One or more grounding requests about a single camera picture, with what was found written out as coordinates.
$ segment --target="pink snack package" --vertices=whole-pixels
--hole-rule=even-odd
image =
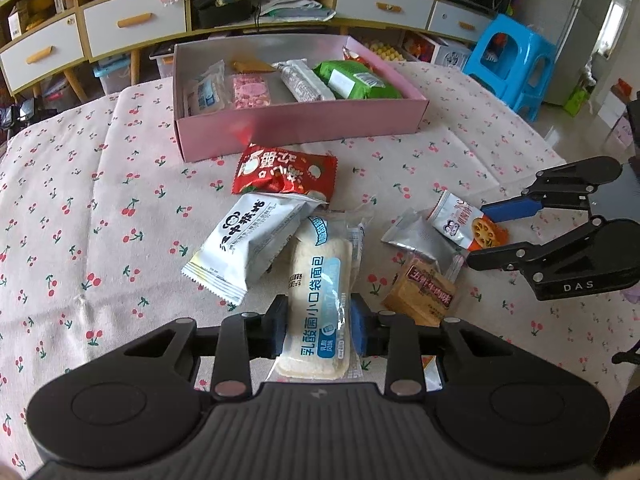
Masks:
[[[232,76],[234,86],[234,105],[238,108],[257,108],[269,106],[271,97],[265,80],[256,74],[238,74]]]

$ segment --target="pink box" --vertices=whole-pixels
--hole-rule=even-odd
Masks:
[[[262,108],[220,110],[184,116],[183,84],[210,65],[237,57],[254,56],[268,63],[306,59],[313,67],[328,59],[343,59],[342,48],[362,56],[376,72],[395,86],[404,99],[335,100],[297,103],[282,85],[270,86],[272,104]],[[376,54],[350,36],[331,34],[259,34],[177,44],[174,57],[174,127],[185,162],[242,152],[250,142],[287,146],[345,137],[375,137],[414,133],[429,101],[411,83]]]

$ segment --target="red snack bag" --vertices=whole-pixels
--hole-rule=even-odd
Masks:
[[[338,159],[253,144],[240,157],[231,192],[300,193],[329,202]]]

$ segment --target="brown snack package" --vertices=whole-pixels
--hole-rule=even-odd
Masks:
[[[456,287],[434,266],[414,256],[404,264],[382,304],[411,317],[416,324],[438,326],[446,317]]]
[[[239,74],[276,72],[276,69],[269,63],[255,57],[235,58],[231,61],[231,66]]]

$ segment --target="white snack package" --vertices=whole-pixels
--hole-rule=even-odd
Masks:
[[[184,116],[208,114],[229,104],[225,90],[225,62],[211,65],[184,86]]]
[[[319,205],[300,194],[247,193],[218,223],[182,273],[239,305]]]
[[[330,88],[306,65],[306,59],[289,59],[273,63],[280,78],[299,103],[335,101]]]
[[[319,246],[297,241],[291,259],[287,335],[274,366],[280,375],[331,381],[348,370],[352,250],[344,238]]]
[[[302,221],[291,257],[287,335],[268,380],[362,378],[351,341],[349,302],[369,220],[361,211],[329,211]]]

